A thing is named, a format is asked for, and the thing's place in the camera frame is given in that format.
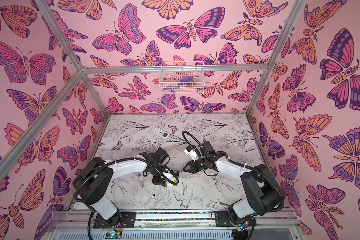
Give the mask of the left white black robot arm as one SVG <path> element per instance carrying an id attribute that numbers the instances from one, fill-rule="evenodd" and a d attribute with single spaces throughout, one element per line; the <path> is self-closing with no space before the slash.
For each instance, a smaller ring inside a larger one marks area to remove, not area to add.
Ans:
<path id="1" fill-rule="evenodd" d="M 92 213 L 115 226 L 121 218 L 117 205 L 107 196 L 111 181 L 133 173 L 150 173 L 156 185 L 175 186 L 179 183 L 179 171 L 169 169 L 165 160 L 168 153 L 159 148 L 155 153 L 141 153 L 115 161 L 93 158 L 74 179 L 73 201 L 85 204 Z"/>

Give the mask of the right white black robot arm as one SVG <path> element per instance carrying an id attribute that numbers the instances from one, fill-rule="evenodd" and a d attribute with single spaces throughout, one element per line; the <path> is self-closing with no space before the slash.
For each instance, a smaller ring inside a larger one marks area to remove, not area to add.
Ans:
<path id="1" fill-rule="evenodd" d="M 188 145 L 184 152 L 192 159 L 183 167 L 184 172 L 196 174 L 212 169 L 218 174 L 241 181 L 246 198 L 229 206 L 231 221 L 263 216 L 284 208 L 284 192 L 267 166 L 260 164 L 251 167 L 237 163 L 226 152 L 214 151 L 209 142 L 198 147 Z"/>

